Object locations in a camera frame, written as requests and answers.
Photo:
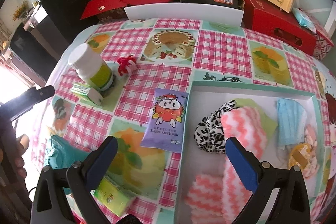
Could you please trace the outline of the green yellow wipes packet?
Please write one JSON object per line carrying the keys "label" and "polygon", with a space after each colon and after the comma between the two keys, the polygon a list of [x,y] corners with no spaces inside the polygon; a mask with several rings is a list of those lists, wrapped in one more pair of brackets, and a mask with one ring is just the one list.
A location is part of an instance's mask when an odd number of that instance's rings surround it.
{"label": "green yellow wipes packet", "polygon": [[133,192],[125,190],[108,176],[104,176],[93,195],[113,214],[121,217],[135,200]]}

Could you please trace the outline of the green tissue pack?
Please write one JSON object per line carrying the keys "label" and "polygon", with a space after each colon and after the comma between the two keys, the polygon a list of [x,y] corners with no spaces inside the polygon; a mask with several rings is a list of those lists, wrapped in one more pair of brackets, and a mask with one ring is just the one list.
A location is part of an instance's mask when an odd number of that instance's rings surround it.
{"label": "green tissue pack", "polygon": [[99,106],[104,99],[103,96],[96,89],[86,84],[73,84],[71,92],[75,96],[79,97],[81,100],[85,100]]}

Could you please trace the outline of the pink floral scrunchie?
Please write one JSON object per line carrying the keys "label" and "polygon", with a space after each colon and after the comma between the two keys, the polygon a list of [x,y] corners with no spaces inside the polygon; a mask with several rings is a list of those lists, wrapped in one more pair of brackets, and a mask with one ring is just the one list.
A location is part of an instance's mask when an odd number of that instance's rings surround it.
{"label": "pink floral scrunchie", "polygon": [[296,145],[289,153],[288,168],[297,165],[304,178],[314,176],[319,168],[317,163],[317,145],[316,131],[309,124],[305,128],[303,143]]}

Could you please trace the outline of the pink white zigzag cloth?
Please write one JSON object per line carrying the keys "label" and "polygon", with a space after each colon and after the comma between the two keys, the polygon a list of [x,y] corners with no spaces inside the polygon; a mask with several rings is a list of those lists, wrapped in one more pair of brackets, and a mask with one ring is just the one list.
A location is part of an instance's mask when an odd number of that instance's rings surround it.
{"label": "pink white zigzag cloth", "polygon": [[196,175],[185,197],[192,223],[233,223],[259,186],[260,159],[267,145],[265,118],[259,109],[240,106],[198,127],[195,139],[214,152],[224,141],[222,174]]}

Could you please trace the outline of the light green cloth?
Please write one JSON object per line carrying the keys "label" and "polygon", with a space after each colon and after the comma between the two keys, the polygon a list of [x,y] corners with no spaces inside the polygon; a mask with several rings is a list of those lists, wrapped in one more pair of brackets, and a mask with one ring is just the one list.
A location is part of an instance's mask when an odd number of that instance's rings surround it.
{"label": "light green cloth", "polygon": [[272,139],[274,132],[276,131],[278,123],[272,118],[270,118],[266,114],[264,109],[260,105],[258,105],[254,100],[249,98],[235,98],[234,100],[236,101],[236,107],[254,107],[258,110],[262,128],[266,133],[267,140],[270,141],[270,139]]}

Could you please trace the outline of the blue face mask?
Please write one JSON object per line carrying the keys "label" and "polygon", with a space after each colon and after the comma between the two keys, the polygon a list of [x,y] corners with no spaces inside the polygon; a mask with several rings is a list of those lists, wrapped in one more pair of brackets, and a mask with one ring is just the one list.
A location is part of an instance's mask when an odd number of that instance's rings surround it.
{"label": "blue face mask", "polygon": [[278,148],[304,141],[307,111],[295,100],[279,98],[277,100]]}

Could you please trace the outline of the leopard print scrunchie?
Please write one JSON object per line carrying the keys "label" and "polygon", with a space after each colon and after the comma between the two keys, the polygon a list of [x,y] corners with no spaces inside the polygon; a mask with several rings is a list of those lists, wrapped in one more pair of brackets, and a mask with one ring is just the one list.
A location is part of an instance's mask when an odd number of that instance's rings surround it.
{"label": "leopard print scrunchie", "polygon": [[225,153],[226,140],[221,116],[237,109],[236,101],[230,100],[210,115],[203,117],[194,132],[194,141],[198,148],[209,153]]}

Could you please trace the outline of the purple baby wipes packet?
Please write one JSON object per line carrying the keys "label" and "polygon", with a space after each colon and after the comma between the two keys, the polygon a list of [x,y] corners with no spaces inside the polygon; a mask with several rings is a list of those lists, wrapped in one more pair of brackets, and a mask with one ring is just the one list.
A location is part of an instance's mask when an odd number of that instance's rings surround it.
{"label": "purple baby wipes packet", "polygon": [[156,88],[142,147],[181,153],[189,94]]}

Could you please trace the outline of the orange round soft item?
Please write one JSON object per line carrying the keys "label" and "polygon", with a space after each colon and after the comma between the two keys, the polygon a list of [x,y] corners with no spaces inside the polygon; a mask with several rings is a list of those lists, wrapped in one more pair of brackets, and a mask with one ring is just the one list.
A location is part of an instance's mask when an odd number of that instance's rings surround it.
{"label": "orange round soft item", "polygon": [[310,165],[311,159],[311,145],[308,143],[300,143],[296,145],[289,153],[288,168],[294,165],[300,167],[301,170],[305,170]]}

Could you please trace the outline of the teal heart plastic box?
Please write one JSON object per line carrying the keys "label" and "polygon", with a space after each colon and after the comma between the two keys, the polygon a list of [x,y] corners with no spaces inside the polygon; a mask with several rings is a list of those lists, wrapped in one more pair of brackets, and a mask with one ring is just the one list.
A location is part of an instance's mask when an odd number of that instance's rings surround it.
{"label": "teal heart plastic box", "polygon": [[66,139],[52,135],[46,143],[43,166],[50,165],[52,169],[69,168],[76,161],[83,162],[88,155],[89,152],[73,147]]}

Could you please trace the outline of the black cabinet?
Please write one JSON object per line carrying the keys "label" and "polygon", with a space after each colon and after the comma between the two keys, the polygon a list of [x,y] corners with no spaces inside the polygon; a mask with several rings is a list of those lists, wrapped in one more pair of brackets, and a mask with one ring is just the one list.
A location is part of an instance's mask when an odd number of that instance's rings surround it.
{"label": "black cabinet", "polygon": [[96,18],[81,19],[89,1],[16,0],[11,9],[14,28],[9,49],[30,81],[45,85],[77,34],[97,23]]}

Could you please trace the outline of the pink checkered tablecloth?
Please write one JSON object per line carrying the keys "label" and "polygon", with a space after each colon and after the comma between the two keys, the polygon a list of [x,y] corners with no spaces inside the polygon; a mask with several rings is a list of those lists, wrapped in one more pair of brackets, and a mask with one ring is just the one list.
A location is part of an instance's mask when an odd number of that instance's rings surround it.
{"label": "pink checkered tablecloth", "polygon": [[52,134],[83,150],[96,148],[114,121],[145,125],[155,88],[186,92],[192,81],[217,81],[282,86],[314,93],[321,109],[325,156],[321,187],[311,200],[311,220],[325,223],[335,208],[335,77],[314,56],[279,39],[242,27],[191,19],[146,19],[94,25],[80,32],[72,48],[82,43],[98,47],[113,69],[120,57],[133,55],[138,69],[121,77],[106,105],[90,106],[72,92],[80,78],[68,66],[66,50],[48,83],[55,95],[39,110],[41,124],[33,138],[31,160],[43,166]]}

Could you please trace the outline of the red white yarn ornament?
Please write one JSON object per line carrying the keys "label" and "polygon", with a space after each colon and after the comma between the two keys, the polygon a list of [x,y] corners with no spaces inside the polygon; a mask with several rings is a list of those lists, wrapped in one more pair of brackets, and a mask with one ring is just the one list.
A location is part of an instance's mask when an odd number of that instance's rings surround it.
{"label": "red white yarn ornament", "polygon": [[117,63],[119,64],[118,74],[120,76],[123,75],[130,76],[134,71],[137,70],[136,59],[134,58],[133,55],[129,55],[127,57],[120,57],[117,60]]}

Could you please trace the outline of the patterned red box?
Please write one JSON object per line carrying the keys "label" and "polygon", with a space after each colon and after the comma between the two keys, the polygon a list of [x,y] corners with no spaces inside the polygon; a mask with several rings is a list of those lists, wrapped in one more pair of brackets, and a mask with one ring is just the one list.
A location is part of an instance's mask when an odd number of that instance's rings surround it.
{"label": "patterned red box", "polygon": [[334,47],[334,42],[332,41],[331,37],[324,29],[324,27],[319,23],[319,21],[312,16],[307,11],[304,11],[310,21],[314,24],[315,32],[312,34],[315,37],[315,46],[313,51],[313,56],[322,61],[327,53]]}

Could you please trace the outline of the blue wipes pack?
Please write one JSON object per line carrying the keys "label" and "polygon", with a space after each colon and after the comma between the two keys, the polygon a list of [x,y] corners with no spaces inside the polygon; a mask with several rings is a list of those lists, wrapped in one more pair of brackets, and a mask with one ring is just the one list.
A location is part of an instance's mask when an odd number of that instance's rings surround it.
{"label": "blue wipes pack", "polygon": [[298,24],[300,26],[310,30],[312,33],[316,33],[316,27],[314,23],[304,11],[294,7],[292,8],[291,12],[293,13],[295,19],[298,21]]}

